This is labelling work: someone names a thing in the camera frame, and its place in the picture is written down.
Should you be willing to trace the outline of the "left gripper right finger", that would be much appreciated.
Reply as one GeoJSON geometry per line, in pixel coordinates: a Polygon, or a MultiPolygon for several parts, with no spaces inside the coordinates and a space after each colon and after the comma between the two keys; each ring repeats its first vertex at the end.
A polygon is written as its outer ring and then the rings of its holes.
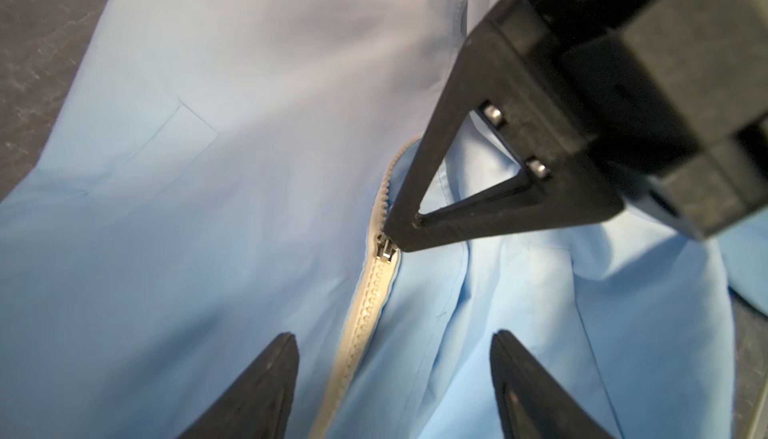
{"type": "Polygon", "coordinates": [[[506,438],[608,438],[539,361],[507,330],[493,335],[491,375],[506,438]]]}

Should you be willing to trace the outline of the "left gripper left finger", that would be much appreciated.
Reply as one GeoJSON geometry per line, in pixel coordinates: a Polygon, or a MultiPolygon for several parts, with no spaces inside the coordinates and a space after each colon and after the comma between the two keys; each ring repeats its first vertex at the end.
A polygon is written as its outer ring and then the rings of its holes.
{"type": "Polygon", "coordinates": [[[277,335],[180,439],[281,439],[294,399],[299,350],[277,335]]]}

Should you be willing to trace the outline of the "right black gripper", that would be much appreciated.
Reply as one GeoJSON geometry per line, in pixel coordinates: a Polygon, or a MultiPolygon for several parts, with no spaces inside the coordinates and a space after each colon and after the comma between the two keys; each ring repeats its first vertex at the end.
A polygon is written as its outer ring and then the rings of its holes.
{"type": "MultiPolygon", "coordinates": [[[[628,203],[704,239],[767,205],[767,0],[531,0],[628,203]]],[[[606,221],[623,201],[528,0],[463,43],[384,224],[415,252],[606,221]]]]}

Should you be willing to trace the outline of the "light blue jacket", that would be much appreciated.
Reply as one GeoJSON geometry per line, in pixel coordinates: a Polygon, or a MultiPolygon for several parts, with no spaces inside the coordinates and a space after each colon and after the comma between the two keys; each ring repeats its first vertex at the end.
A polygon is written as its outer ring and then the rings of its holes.
{"type": "Polygon", "coordinates": [[[109,0],[1,204],[2,436],[174,438],[291,332],[288,437],[499,438],[507,329],[615,436],[729,437],[765,215],[376,251],[497,1],[109,0]]]}

